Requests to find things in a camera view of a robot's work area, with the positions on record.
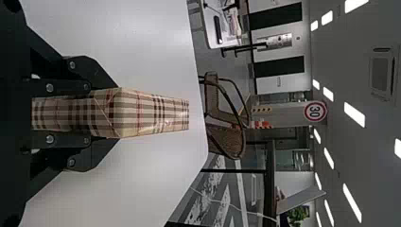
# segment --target speed limit sign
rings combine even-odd
[[[320,101],[313,101],[304,108],[304,116],[308,121],[319,122],[327,116],[327,108]]]

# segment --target plaid box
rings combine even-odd
[[[93,136],[127,138],[188,127],[188,101],[132,89],[32,99],[32,129],[36,131],[89,131]]]

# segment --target potted plant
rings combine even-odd
[[[301,227],[301,221],[303,221],[307,217],[307,212],[302,206],[299,206],[288,212],[289,224],[292,227]]]

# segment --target ceiling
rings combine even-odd
[[[401,138],[401,81],[394,105],[372,97],[368,57],[373,46],[401,44],[401,1],[371,0],[347,14],[344,1],[310,1],[310,22],[334,11],[333,22],[319,22],[311,32],[312,75],[321,85],[319,91],[314,89],[314,99],[324,100],[329,109],[327,126],[317,127],[322,143],[315,144],[315,165],[327,191],[316,201],[317,210],[322,227],[331,226],[324,199],[335,226],[400,226],[401,159],[394,154],[394,140]],[[334,102],[323,96],[323,87],[334,93]],[[344,113],[345,101],[365,114],[365,128]],[[334,160],[334,170],[324,148]],[[362,213],[361,223],[344,196],[344,183]]]

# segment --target white table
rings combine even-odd
[[[207,157],[185,1],[23,0],[27,23],[63,56],[95,58],[124,87],[190,101],[190,130],[120,141],[87,173],[63,172],[21,226],[164,226]]]
[[[204,3],[206,3],[209,7],[205,8],[203,6]],[[217,49],[241,44],[241,41],[239,39],[233,39],[233,37],[230,37],[228,32],[221,32],[223,43],[218,43],[215,21],[213,18],[215,16],[219,17],[221,26],[223,26],[223,23],[225,23],[220,0],[199,0],[199,7],[206,44],[210,49]]]

